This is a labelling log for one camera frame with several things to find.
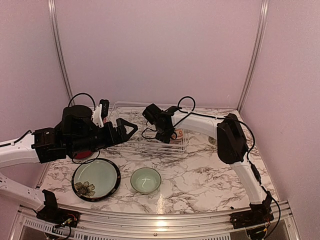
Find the white red patterned bowl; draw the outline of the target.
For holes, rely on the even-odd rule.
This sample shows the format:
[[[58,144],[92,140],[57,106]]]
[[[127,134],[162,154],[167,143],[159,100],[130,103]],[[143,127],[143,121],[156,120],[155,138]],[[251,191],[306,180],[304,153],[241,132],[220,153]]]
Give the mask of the white red patterned bowl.
[[[181,138],[183,138],[183,136],[184,136],[184,132],[182,129],[175,129],[170,138],[173,141],[176,141],[176,140],[180,140]]]

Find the aluminium frame post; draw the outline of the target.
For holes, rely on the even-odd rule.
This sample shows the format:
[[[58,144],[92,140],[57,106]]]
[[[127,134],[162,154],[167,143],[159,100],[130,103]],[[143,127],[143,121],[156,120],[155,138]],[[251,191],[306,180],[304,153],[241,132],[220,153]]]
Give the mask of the aluminium frame post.
[[[263,40],[266,31],[267,17],[269,11],[269,0],[262,0],[259,12],[259,19],[257,24],[256,36],[253,44],[253,50],[249,61],[248,70],[246,73],[244,85],[240,94],[240,98],[237,104],[237,110],[241,112],[245,106],[246,100],[249,95],[250,87],[254,78],[256,65],[258,62],[259,54],[263,45]]]
[[[61,72],[62,81],[66,91],[67,99],[70,105],[72,106],[75,104],[75,102],[73,100],[73,91],[72,91],[71,82],[68,76],[68,71],[67,71],[67,67],[64,59],[64,54],[63,54],[55,0],[48,0],[48,10],[49,10],[49,17],[50,17],[51,28],[53,33],[53,41],[55,45],[55,51],[57,54],[59,69]]]

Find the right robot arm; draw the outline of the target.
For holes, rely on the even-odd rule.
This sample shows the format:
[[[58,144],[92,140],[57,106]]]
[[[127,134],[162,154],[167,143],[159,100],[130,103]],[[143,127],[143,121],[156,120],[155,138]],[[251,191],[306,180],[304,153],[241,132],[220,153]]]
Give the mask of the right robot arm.
[[[155,138],[168,144],[175,129],[188,130],[207,135],[216,140],[218,158],[236,172],[250,202],[247,219],[258,224],[270,211],[271,194],[262,186],[261,175],[249,159],[250,149],[242,129],[243,122],[233,113],[216,117],[196,112],[183,111],[179,106],[166,110],[152,103],[142,113],[155,126]]]

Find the right aluminium frame post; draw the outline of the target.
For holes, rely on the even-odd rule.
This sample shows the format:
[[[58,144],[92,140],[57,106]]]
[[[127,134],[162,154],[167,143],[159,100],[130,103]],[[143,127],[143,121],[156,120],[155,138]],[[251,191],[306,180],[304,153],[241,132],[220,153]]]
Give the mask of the right aluminium frame post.
[[[259,12],[259,19],[257,24],[256,36],[253,44],[253,50],[249,61],[248,70],[246,73],[244,85],[240,94],[240,98],[237,104],[237,110],[241,112],[245,106],[246,100],[249,95],[250,87],[254,78],[256,65],[258,62],[259,54],[263,45],[263,40],[266,31],[267,17],[269,11],[269,0],[262,0]]]

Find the red floral plate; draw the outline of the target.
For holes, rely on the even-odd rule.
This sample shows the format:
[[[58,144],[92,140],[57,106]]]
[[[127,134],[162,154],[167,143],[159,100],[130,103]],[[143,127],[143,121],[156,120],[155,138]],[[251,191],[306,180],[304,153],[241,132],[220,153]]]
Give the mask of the red floral plate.
[[[83,160],[83,159],[86,159],[92,155],[93,155],[93,152],[90,150],[87,150],[87,151],[83,151],[83,152],[79,152],[79,153],[75,154],[73,158],[75,160]]]

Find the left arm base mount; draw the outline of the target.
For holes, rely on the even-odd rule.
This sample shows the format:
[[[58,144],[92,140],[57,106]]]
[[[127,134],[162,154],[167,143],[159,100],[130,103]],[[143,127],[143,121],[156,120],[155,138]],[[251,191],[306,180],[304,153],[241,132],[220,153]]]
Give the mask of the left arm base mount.
[[[80,213],[58,207],[57,199],[53,192],[44,189],[42,193],[44,194],[44,207],[37,211],[36,217],[40,220],[55,224],[57,228],[65,225],[76,228]]]

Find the light green floral bowl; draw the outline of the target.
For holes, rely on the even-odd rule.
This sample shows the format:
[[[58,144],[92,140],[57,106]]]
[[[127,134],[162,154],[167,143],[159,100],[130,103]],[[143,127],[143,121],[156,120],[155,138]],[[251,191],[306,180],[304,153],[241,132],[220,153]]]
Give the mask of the light green floral bowl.
[[[142,167],[135,170],[130,177],[132,188],[141,194],[151,194],[156,191],[162,183],[159,172],[150,167]]]

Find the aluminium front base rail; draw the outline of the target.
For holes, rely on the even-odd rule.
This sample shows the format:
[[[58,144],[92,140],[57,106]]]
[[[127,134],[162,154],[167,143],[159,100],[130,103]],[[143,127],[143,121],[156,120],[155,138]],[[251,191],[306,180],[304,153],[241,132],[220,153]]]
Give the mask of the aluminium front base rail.
[[[288,201],[279,203],[280,221],[266,240],[301,240]],[[235,229],[231,214],[248,207],[209,213],[151,214],[99,211],[60,206],[79,212],[76,228],[69,240],[250,240],[247,233],[262,231],[259,224]],[[20,206],[9,240],[45,240],[48,236],[65,238],[69,229],[53,230],[54,224],[36,218],[36,213]]]

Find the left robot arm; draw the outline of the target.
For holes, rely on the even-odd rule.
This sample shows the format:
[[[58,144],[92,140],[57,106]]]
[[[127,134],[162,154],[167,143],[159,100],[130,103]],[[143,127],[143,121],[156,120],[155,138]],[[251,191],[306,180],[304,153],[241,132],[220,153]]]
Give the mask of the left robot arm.
[[[95,110],[85,105],[67,106],[62,119],[55,127],[47,127],[26,133],[16,140],[0,144],[0,166],[49,163],[73,158],[86,151],[97,151],[127,142],[138,126],[122,118],[116,126],[104,122],[107,111]]]

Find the left aluminium frame post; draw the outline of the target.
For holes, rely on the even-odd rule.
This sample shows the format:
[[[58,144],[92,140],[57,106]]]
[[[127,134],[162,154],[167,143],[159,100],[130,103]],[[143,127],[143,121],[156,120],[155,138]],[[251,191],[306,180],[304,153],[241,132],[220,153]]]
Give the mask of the left aluminium frame post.
[[[50,17],[51,28],[53,33],[53,41],[55,45],[55,51],[57,54],[59,69],[61,72],[62,81],[66,91],[67,99],[70,105],[72,106],[75,104],[75,102],[73,100],[73,91],[72,91],[71,82],[68,76],[68,71],[67,71],[67,67],[64,59],[64,54],[63,54],[55,0],[48,0],[48,10],[49,10],[49,17]]]

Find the tall seashell ceramic mug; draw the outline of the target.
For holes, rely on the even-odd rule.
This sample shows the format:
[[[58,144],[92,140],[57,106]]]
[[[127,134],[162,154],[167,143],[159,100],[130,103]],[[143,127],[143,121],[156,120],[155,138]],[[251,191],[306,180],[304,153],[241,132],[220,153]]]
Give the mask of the tall seashell ceramic mug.
[[[217,140],[211,136],[208,137],[208,142],[211,144],[211,145],[216,145],[217,144]]]

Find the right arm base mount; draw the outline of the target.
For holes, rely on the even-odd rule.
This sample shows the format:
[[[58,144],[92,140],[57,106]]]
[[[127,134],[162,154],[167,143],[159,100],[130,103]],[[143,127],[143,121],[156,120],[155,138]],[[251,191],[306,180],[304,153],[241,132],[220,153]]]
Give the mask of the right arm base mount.
[[[271,209],[272,196],[269,191],[261,204],[249,204],[250,210],[234,212],[230,215],[230,223],[234,229],[247,228],[274,220]]]

